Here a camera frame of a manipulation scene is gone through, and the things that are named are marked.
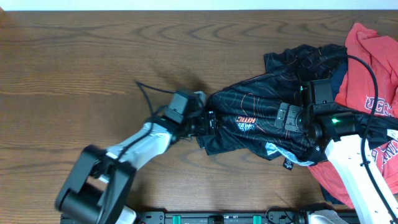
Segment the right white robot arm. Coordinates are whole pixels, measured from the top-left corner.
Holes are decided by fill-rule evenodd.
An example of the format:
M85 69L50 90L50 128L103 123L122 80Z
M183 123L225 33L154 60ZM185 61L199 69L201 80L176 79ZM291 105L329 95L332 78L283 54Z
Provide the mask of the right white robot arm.
M275 125L315 141L304 162L332 163L361 223L397 223L397 200L371 156L373 121L370 114L336 103L307 108L281 103Z

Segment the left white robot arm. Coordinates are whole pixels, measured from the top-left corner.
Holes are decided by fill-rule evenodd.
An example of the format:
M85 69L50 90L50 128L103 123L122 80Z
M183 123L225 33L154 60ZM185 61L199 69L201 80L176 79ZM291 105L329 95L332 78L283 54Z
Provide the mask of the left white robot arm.
M125 141L100 149L82 150L55 199L55 208L77 223L134 223L126 205L136 172L180 139L217 132L214 111L198 111L178 124L169 116L149 118Z

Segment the black orange-patterned jersey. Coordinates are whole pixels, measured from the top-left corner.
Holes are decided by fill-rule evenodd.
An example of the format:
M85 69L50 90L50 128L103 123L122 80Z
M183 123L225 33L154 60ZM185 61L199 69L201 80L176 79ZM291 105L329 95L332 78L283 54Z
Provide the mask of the black orange-patterned jersey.
M249 149L271 161L279 156L301 166L315 166L304 159L315 141L302 134L274 126L281 103L302 106L300 86L304 81L331 78L342 62L348 62L346 48L301 45L281 54L264 55L266 73L243 80L212 94L206 108L217 115L213 136L197 137L210 155Z

